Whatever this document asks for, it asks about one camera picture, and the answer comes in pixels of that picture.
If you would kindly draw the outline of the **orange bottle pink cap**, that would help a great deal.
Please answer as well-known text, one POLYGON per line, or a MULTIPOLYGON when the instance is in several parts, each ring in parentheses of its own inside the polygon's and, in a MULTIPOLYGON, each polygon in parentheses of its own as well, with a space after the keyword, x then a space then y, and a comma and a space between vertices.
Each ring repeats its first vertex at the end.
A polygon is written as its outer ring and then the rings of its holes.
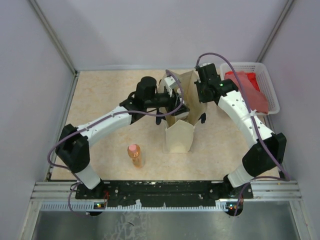
POLYGON ((128 156, 130 157, 132 164, 136 168, 142 168, 144 166, 144 160, 142 157, 141 148, 137 144, 131 144, 127 148, 128 156))

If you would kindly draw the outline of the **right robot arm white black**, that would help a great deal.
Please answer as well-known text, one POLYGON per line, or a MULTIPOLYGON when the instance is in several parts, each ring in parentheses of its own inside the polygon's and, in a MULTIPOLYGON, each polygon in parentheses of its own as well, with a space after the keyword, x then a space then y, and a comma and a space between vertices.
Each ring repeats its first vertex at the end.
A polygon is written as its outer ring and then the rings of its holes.
POLYGON ((245 99, 231 79, 222 80, 213 63, 196 66, 199 79, 195 81, 200 103, 215 102, 236 124, 249 147, 241 164, 223 178, 222 189, 235 198, 241 187, 255 177, 282 165, 287 139, 275 134, 249 111, 245 99))

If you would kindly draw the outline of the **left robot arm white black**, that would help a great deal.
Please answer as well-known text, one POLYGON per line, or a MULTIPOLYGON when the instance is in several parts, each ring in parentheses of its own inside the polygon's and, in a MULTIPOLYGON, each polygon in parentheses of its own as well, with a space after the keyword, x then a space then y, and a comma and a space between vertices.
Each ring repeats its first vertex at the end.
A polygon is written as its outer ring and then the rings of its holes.
POLYGON ((148 109, 166 109, 166 113, 155 114, 156 118, 170 116, 183 109, 184 90, 180 80, 168 71, 160 85, 162 91, 157 89, 155 78, 145 76, 136 85, 136 90, 111 112, 92 122, 77 127, 68 124, 63 128, 53 150, 63 161, 65 168, 85 185, 86 192, 91 197, 97 199, 104 192, 102 179, 90 164, 90 148, 94 144, 144 116, 151 116, 148 109))

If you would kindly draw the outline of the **red and pink cloths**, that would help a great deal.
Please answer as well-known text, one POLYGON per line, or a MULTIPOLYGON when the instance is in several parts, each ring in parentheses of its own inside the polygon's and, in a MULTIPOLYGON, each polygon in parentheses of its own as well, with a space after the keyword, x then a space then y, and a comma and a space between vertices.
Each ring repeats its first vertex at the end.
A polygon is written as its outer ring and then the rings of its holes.
POLYGON ((236 74, 243 86, 250 108, 256 110, 258 113, 268 114, 269 103, 266 96, 258 87, 256 74, 253 72, 246 73, 244 71, 237 71, 236 74))

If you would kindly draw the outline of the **white perforated plastic basket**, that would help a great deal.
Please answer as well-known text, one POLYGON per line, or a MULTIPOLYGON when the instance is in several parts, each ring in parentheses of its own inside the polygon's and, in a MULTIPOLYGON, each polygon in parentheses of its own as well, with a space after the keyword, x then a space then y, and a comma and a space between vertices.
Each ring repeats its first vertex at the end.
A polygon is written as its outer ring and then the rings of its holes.
POLYGON ((260 62, 231 62, 230 64, 236 72, 255 73, 257 86, 268 100, 268 115, 277 114, 280 111, 280 105, 266 66, 260 62))

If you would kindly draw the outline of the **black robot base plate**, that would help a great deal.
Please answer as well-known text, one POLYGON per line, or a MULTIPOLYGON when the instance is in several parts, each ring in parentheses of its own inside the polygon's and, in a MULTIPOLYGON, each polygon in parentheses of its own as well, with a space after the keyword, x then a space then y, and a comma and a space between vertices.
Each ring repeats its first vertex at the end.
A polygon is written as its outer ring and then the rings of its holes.
POLYGON ((233 188, 223 181, 101 181, 94 189, 81 183, 75 191, 77 200, 101 200, 95 209, 133 207, 140 202, 144 208, 214 207, 226 199, 227 212, 233 215, 235 204, 254 197, 250 185, 233 188))

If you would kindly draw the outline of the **aluminium frame rail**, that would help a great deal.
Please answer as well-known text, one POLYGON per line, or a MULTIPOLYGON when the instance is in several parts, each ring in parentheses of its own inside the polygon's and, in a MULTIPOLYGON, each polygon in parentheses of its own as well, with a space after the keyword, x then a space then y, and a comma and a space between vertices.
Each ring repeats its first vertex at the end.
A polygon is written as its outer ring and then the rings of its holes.
POLYGON ((37 182, 31 201, 44 211, 225 212, 239 215, 249 202, 293 202, 302 195, 296 181, 260 180, 232 191, 220 181, 110 180, 95 190, 72 181, 37 182))

